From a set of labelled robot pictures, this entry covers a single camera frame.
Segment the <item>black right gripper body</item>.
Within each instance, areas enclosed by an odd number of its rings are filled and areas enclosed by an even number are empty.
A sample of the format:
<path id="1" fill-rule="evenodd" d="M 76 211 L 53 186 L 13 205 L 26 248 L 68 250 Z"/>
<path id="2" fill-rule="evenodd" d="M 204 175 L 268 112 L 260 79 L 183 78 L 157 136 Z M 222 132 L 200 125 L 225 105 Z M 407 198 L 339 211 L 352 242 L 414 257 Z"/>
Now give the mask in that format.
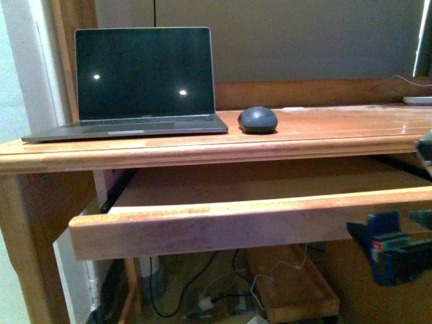
<path id="1" fill-rule="evenodd" d="M 373 279 L 380 286 L 411 283 L 431 269 L 431 240 L 412 241 L 402 231 L 397 211 L 347 222 L 346 229 L 366 256 Z"/>

